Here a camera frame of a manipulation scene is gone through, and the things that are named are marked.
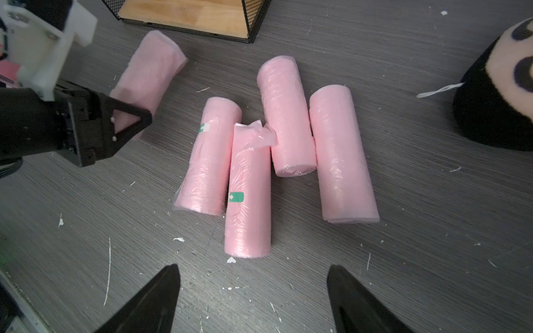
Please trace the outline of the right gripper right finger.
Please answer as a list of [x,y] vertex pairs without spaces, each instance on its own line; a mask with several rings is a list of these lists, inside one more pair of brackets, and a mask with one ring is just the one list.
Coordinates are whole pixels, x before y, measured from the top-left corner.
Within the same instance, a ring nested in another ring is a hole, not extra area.
[[327,288],[338,333],[413,333],[343,266],[330,267]]

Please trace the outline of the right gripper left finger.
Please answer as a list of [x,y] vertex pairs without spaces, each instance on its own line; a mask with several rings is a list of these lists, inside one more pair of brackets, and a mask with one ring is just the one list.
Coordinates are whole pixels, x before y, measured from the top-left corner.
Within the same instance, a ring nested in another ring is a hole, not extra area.
[[97,332],[170,333],[179,292],[178,265],[165,266]]

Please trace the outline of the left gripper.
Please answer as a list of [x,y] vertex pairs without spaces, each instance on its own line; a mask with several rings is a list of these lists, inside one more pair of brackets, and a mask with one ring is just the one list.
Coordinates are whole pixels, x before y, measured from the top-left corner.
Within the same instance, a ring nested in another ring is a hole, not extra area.
[[65,123],[58,152],[78,167],[111,158],[153,121],[148,110],[68,80],[59,80],[54,93]]

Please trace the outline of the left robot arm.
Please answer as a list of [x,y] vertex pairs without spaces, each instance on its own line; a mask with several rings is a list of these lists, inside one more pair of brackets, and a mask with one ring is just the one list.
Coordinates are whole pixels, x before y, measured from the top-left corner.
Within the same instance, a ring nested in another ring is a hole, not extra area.
[[57,152],[78,167],[111,158],[152,122],[148,110],[60,78],[73,43],[91,44],[97,18],[77,1],[3,1],[1,176],[29,155]]

